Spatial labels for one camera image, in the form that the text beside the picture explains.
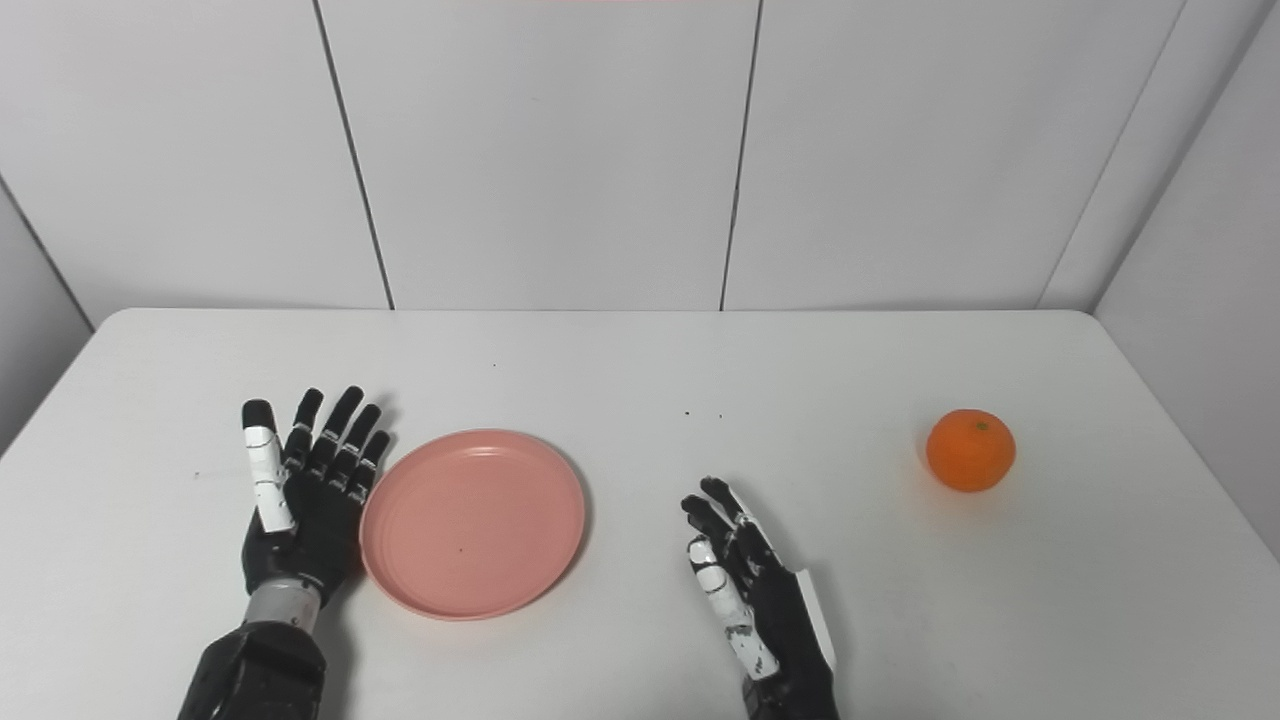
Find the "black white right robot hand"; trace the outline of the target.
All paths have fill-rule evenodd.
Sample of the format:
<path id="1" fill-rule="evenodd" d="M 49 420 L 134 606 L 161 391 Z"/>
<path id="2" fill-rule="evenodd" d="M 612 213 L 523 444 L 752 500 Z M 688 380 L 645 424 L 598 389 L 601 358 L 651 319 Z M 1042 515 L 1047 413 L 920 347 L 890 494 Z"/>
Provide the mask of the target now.
<path id="1" fill-rule="evenodd" d="M 810 573 L 788 569 L 735 489 L 704 477 L 681 509 L 687 561 L 745 678 L 750 719 L 837 719 L 835 644 Z"/>

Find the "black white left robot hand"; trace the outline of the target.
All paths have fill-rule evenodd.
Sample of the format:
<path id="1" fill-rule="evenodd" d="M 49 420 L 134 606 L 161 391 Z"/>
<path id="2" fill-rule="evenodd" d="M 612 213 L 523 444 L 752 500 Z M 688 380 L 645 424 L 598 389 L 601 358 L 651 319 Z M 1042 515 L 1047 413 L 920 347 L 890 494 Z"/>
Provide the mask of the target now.
<path id="1" fill-rule="evenodd" d="M 243 404 L 255 495 L 241 551 L 247 593 L 294 579 L 326 603 L 357 566 L 360 524 L 390 436 L 378 429 L 383 410 L 361 387 L 348 387 L 317 423 L 323 401 L 320 389 L 307 389 L 284 434 L 269 401 Z"/>

